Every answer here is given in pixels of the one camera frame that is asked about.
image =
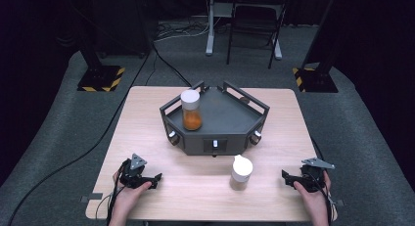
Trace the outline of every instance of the hand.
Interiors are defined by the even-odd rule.
[[[331,181],[329,175],[324,171],[324,180],[326,182],[326,188],[323,188],[323,191],[328,195],[331,187]],[[294,182],[294,187],[299,191],[304,202],[305,209],[311,217],[312,224],[314,226],[326,226],[329,225],[328,221],[328,212],[326,205],[326,198],[320,191],[315,193],[308,193],[303,185],[299,182]]]
[[[118,172],[113,175],[114,182]],[[116,201],[113,208],[113,215],[110,221],[111,226],[125,225],[127,216],[131,209],[137,204],[140,195],[152,186],[152,182],[146,182],[136,189],[124,188],[124,186],[117,183],[119,188],[123,188],[116,196]]]

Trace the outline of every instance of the table surface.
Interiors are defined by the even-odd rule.
[[[289,89],[244,88],[270,107],[258,145],[242,154],[254,164],[243,191],[230,187],[233,156],[186,156],[165,135],[160,107],[185,87],[132,87],[115,129],[93,193],[107,196],[113,174],[133,153],[148,163],[143,176],[162,173],[156,190],[146,191],[129,218],[190,221],[306,221],[300,194],[285,185],[281,170],[300,175],[301,161],[314,158],[295,93]],[[107,200],[90,200],[88,218],[106,218]]]

